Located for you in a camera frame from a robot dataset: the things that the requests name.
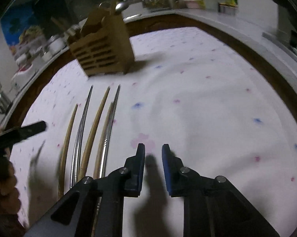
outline silver chopstick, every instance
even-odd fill
[[[105,138],[105,141],[104,141],[104,148],[103,148],[103,152],[102,152],[102,162],[101,162],[101,165],[100,165],[100,175],[99,175],[100,178],[104,177],[105,172],[106,172],[109,142],[110,142],[110,136],[111,136],[111,130],[112,130],[112,125],[113,125],[114,114],[115,114],[116,107],[117,107],[119,92],[120,92],[120,85],[117,88],[117,92],[116,92],[116,95],[115,95],[114,100],[113,100],[113,109],[112,109],[112,112],[110,114],[110,119],[109,119],[109,123],[108,123],[108,126],[107,126],[106,138]]]
[[[72,168],[71,168],[71,174],[70,174],[70,188],[72,188],[77,183],[79,167],[81,164],[83,133],[84,133],[85,121],[86,121],[86,116],[87,116],[87,111],[88,111],[88,106],[89,106],[92,90],[93,90],[93,86],[90,87],[89,94],[88,94],[88,97],[87,97],[87,100],[85,103],[83,115],[82,115],[81,121],[79,123],[78,131],[77,131],[73,159],[72,159]]]

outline wall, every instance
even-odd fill
[[[17,63],[15,62],[8,45],[6,44],[2,28],[0,26],[0,82],[3,90],[10,99],[15,97],[15,91],[11,90],[10,80],[18,70]]]
[[[238,0],[238,17],[275,33],[278,26],[278,5],[272,0]]]

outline white tablecloth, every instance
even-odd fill
[[[23,125],[49,128],[14,146],[22,209],[33,224],[57,201],[58,164],[67,126],[79,104],[66,165],[69,189],[75,137],[91,85],[83,150],[107,86],[111,86],[87,170],[92,175],[105,115],[121,84],[107,174],[146,147],[143,189],[124,202],[123,236],[182,236],[183,200],[165,190],[164,143],[200,175],[226,176],[281,236],[297,226],[297,124],[272,87],[231,48],[197,28],[131,38],[137,64],[126,75],[87,78],[77,61],[53,77]]]

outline screw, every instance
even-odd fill
[[[219,183],[224,183],[227,179],[222,176],[222,175],[219,175],[216,177],[216,180],[219,182]]]
[[[123,175],[126,174],[128,171],[129,170],[126,167],[122,167],[122,168],[119,169],[119,173],[123,174]]]
[[[189,167],[183,166],[180,168],[180,171],[184,174],[187,174],[190,171]]]
[[[85,176],[82,181],[83,181],[83,184],[88,184],[90,183],[91,181],[93,180],[93,178],[91,176]]]

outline kettle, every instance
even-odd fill
[[[0,83],[0,114],[7,114],[11,106],[12,102],[2,90],[2,84]]]

